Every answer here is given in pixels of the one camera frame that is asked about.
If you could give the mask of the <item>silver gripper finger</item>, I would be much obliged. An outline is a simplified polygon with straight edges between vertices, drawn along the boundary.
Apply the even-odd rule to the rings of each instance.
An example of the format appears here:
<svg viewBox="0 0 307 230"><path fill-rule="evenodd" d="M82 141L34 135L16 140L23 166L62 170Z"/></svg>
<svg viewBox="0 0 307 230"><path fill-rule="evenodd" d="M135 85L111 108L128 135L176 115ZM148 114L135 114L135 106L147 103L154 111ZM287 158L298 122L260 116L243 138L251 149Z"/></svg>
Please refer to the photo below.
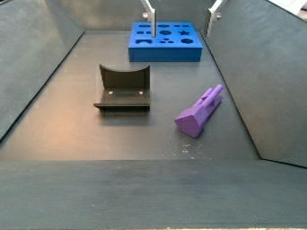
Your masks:
<svg viewBox="0 0 307 230"><path fill-rule="evenodd" d="M207 17L207 26L206 26L206 36L210 36L211 29L214 26L214 22L220 19L220 9L223 5L228 2L228 0L216 0L212 6L207 9L208 10L208 17Z"/></svg>
<svg viewBox="0 0 307 230"><path fill-rule="evenodd" d="M152 7L151 3L148 0L140 0L140 3L146 9L146 11L143 12L143 18L148 20L148 22L151 23L151 28L155 28L155 24L156 24L156 10Z"/></svg>

